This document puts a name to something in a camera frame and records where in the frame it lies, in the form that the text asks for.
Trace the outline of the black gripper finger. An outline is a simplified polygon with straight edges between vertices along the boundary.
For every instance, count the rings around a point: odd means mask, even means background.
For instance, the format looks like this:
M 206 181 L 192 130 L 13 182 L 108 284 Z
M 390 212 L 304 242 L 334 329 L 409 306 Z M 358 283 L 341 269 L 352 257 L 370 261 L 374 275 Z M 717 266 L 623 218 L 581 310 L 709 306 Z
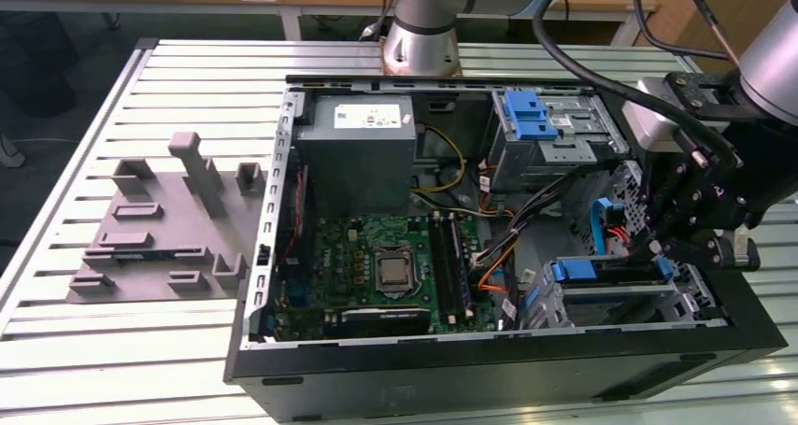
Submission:
M 660 242 L 664 255 L 675 262 L 691 264 L 701 271 L 757 270 L 757 247 L 749 228 L 701 230 L 692 235 L 671 237 Z
M 713 157 L 655 156 L 645 162 L 644 247 L 653 252 L 663 253 L 663 240 L 700 231 L 699 211 L 715 173 Z

